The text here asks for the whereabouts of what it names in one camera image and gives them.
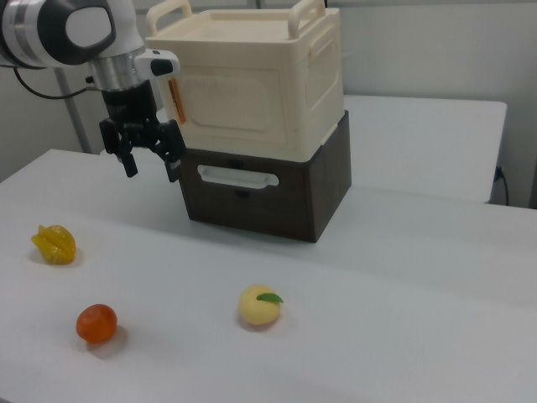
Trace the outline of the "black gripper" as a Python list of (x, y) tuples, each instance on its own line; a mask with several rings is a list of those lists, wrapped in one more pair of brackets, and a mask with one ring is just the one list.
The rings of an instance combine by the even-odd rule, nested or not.
[(127, 177), (138, 173), (132, 149), (144, 147), (164, 162), (171, 183), (180, 178), (181, 159), (187, 148), (179, 124), (159, 122), (149, 81), (121, 91), (102, 92), (108, 118), (99, 123), (105, 151), (122, 163)]

